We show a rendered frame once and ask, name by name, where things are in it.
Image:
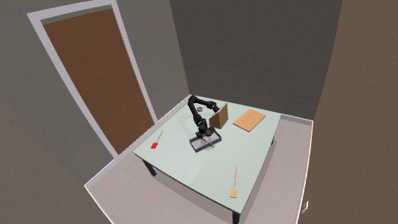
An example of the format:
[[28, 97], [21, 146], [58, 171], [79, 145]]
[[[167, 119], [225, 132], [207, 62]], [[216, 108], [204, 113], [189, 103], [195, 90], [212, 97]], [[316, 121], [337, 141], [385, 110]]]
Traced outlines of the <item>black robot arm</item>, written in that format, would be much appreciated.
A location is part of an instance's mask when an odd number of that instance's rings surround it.
[[[206, 119], [202, 119], [201, 115], [198, 114], [198, 112], [197, 112], [196, 109], [195, 109], [195, 106], [193, 105], [194, 103], [198, 103], [198, 104], [201, 104], [201, 105], [205, 105], [205, 106], [207, 106], [207, 108], [209, 108], [210, 110], [212, 109], [215, 113], [216, 113], [217, 111], [219, 111], [220, 108], [217, 106], [217, 103], [216, 103], [216, 102], [213, 102], [213, 101], [204, 101], [204, 100], [202, 100], [202, 99], [198, 99], [198, 98], [197, 98], [196, 96], [194, 96], [194, 95], [192, 95], [192, 96], [189, 98], [189, 101], [188, 101], [188, 104], [187, 104], [187, 105], [189, 106], [189, 108], [190, 108], [192, 114], [193, 114], [193, 120], [194, 120], [195, 124], [197, 125], [197, 127], [199, 127], [199, 128], [198, 128], [199, 132], [200, 132], [201, 134], [206, 134], [207, 137], [213, 135], [213, 131], [211, 131], [210, 128], [209, 128], [209, 129], [206, 129], [206, 127], [207, 127]], [[199, 123], [199, 124], [198, 124], [198, 123]]]

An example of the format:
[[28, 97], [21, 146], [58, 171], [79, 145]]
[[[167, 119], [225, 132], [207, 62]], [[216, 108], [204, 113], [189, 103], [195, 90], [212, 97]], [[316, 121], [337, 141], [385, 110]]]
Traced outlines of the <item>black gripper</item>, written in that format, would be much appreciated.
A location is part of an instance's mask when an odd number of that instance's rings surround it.
[[[215, 131], [215, 128], [214, 128], [213, 126], [211, 126], [211, 127], [209, 127], [209, 128], [210, 128], [211, 131], [213, 131], [213, 132]], [[203, 140], [202, 134], [201, 134], [200, 132], [197, 132], [197, 133], [196, 133], [196, 136], [197, 136], [198, 138], [201, 138], [201, 139]]]

